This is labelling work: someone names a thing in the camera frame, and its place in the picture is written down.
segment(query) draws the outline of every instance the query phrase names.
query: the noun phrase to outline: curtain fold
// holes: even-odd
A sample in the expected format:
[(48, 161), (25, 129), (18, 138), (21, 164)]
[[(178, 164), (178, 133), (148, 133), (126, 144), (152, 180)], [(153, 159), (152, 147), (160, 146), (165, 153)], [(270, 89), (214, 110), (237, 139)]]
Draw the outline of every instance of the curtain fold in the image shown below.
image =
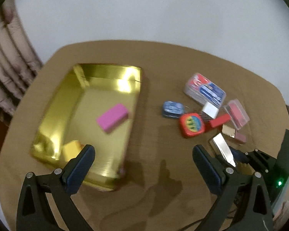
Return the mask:
[(0, 120), (6, 125), (41, 67), (14, 0), (5, 0), (0, 8)]

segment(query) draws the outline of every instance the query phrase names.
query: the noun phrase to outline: white eraser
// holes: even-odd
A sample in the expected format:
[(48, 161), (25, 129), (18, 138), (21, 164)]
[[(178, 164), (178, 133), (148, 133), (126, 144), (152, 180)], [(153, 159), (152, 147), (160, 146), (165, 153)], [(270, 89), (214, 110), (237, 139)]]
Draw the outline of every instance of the white eraser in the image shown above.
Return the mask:
[(203, 109), (202, 109), (202, 113), (201, 115), (203, 115), (203, 113), (210, 119), (215, 119), (217, 114), (218, 114), (219, 109), (217, 107), (215, 107), (213, 104), (206, 102)]

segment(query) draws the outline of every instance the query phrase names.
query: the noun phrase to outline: magenta eraser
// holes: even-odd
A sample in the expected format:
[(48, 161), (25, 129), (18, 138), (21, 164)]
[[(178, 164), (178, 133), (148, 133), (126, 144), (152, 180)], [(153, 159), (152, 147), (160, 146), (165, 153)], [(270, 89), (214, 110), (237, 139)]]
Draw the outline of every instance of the magenta eraser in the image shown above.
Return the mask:
[(118, 124), (121, 120), (128, 116), (128, 110), (124, 105), (117, 104), (113, 108), (106, 111), (99, 118), (96, 119), (99, 126), (104, 131), (109, 131), (116, 124)]

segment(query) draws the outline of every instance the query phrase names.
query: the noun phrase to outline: silver bolt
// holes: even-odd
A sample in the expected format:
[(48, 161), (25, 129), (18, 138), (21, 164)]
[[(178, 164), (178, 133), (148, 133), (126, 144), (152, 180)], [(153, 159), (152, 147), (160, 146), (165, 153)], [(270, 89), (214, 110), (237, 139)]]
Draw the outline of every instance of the silver bolt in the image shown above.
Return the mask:
[(261, 174), (260, 174), (259, 172), (255, 172), (255, 176), (256, 176), (257, 178), (261, 178)]
[(54, 173), (55, 173), (55, 175), (59, 175), (59, 174), (62, 173), (62, 169), (56, 168), (56, 169), (54, 170)]
[(228, 174), (233, 174), (234, 170), (232, 168), (228, 167), (228, 168), (226, 168), (226, 172)]
[(32, 173), (32, 172), (29, 172), (29, 173), (26, 174), (26, 177), (27, 177), (27, 178), (31, 178), (32, 176), (33, 176), (33, 173)]

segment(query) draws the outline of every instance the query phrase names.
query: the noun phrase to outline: shiny gold box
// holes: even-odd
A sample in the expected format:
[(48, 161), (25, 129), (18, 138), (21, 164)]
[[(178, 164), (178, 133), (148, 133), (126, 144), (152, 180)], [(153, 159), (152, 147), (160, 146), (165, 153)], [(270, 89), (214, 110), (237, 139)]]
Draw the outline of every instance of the shiny gold box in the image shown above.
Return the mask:
[[(122, 168), (136, 103), (141, 69), (114, 64), (78, 64), (66, 75), (55, 93), (36, 134), (31, 154), (53, 167), (63, 167), (63, 145), (73, 140), (91, 144), (95, 161), (84, 183), (99, 190), (114, 190)], [(122, 103), (129, 118), (105, 133), (96, 119)]]

